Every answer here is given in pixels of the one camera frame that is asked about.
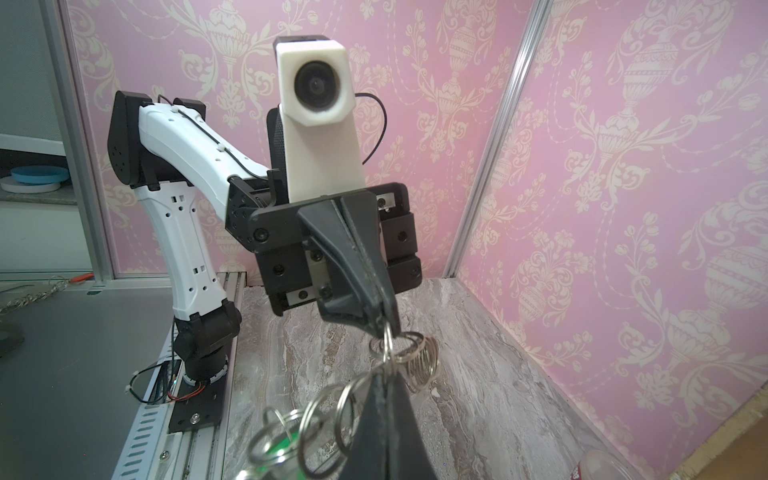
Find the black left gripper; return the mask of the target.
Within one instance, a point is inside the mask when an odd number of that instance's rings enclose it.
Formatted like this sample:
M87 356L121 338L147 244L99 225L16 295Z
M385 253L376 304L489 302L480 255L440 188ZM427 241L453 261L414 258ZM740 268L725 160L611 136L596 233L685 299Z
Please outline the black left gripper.
M384 338L395 295L422 282L407 187L388 183L290 203L279 181L231 177L226 229L254 253L273 311L317 302L324 321Z

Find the green key tag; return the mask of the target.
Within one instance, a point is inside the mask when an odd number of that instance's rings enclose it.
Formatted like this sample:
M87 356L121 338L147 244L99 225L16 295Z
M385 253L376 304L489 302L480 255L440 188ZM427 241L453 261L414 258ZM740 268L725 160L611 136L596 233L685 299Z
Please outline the green key tag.
M267 451L267 459L271 464L283 464L297 456L298 441L281 441Z

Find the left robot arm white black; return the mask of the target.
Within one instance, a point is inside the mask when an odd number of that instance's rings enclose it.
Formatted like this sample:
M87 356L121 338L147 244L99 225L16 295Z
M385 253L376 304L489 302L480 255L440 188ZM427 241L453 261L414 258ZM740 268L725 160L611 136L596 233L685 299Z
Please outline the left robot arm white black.
M152 222L172 286L173 350L194 387L223 374L242 322L212 267L200 198L255 255L276 315L316 303L324 321L375 338L400 332L395 297L422 281L405 185L293 200L285 165L246 158L206 124L201 102L135 92L114 97L108 155Z

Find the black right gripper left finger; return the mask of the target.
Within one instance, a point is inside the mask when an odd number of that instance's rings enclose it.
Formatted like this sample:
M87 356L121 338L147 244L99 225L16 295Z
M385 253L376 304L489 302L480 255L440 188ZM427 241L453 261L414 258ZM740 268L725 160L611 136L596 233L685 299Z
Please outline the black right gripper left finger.
M376 373L354 435L350 455L340 479L384 480L389 478L392 420L391 376Z

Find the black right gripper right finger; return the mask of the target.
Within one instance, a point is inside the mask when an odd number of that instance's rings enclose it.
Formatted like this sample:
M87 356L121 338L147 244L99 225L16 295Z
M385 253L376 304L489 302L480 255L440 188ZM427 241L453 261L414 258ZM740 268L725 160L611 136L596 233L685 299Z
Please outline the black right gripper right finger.
M386 478L437 479L400 373L386 380Z

